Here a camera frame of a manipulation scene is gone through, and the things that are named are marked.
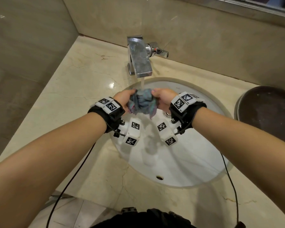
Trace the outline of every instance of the forearm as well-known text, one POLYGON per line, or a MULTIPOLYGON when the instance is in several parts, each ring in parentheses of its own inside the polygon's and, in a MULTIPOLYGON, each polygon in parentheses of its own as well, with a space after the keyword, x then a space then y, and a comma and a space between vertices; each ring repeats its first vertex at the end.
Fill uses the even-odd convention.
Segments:
POLYGON ((285 142, 204 107, 192 126, 285 213, 285 142))
POLYGON ((0 225, 28 225, 105 130, 102 117, 89 113, 44 134, 2 161, 0 225))

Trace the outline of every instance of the hand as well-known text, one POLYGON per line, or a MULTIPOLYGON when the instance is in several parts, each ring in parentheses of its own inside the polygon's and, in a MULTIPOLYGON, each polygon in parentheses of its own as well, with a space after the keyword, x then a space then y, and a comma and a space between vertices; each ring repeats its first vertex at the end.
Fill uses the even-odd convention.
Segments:
POLYGON ((113 99, 115 99, 116 101, 118 101, 122 107, 125 110, 124 114, 129 113, 129 109, 127 107, 127 103, 130 100, 130 96, 133 95, 135 93, 135 89, 133 90, 123 90, 121 92, 118 92, 117 94, 114 95, 113 99))
POLYGON ((171 113, 169 110, 170 104, 172 99, 177 95, 176 92, 174 92, 171 89, 161 89, 161 88, 155 88, 152 90, 152 95, 156 98, 159 98, 159 105, 158 109, 161 109, 167 113, 171 113))

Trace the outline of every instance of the marble countertop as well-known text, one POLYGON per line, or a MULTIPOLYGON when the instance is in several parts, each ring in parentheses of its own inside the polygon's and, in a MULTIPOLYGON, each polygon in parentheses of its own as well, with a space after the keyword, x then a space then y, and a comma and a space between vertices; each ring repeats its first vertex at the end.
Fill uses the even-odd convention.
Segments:
MULTIPOLYGON (((42 134, 84 115, 101 97, 113 96, 138 82, 129 75, 127 61, 125 47, 79 36, 0 156, 0 161, 42 134)), ((196 85, 223 105, 230 116, 238 98, 256 86, 160 57, 152 57, 151 64, 153 75, 150 79, 177 79, 196 85)), ((59 185, 58 191, 63 190, 78 166, 59 185)), ((238 169, 229 167, 237 189, 240 220, 247 227, 285 228, 285 215, 278 207, 238 169)), ((236 223, 235 196, 226 174, 207 184, 187 188, 155 183, 119 156, 108 134, 97 141, 66 193, 115 210, 134 206, 138 211, 149 208, 173 211, 198 228, 231 228, 236 223)))

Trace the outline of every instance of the blue cloth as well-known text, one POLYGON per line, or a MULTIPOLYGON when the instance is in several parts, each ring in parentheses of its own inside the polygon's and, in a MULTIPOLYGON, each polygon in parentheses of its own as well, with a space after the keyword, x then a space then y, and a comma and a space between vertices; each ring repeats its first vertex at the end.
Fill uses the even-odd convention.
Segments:
POLYGON ((149 114, 150 119, 156 114, 158 101, 151 91, 152 89, 136 90, 135 94, 130 96, 128 108, 131 113, 149 114))

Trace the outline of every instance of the chrome faucet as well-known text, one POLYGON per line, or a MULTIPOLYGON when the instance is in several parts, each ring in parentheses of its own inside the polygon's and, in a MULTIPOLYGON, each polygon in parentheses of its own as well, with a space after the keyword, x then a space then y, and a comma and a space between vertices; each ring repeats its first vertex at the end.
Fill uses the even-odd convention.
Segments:
POLYGON ((128 69, 130 75, 137 78, 152 75, 152 67, 149 57, 159 55, 167 58, 169 52, 158 48, 157 42, 145 43, 141 35, 128 36, 128 69))

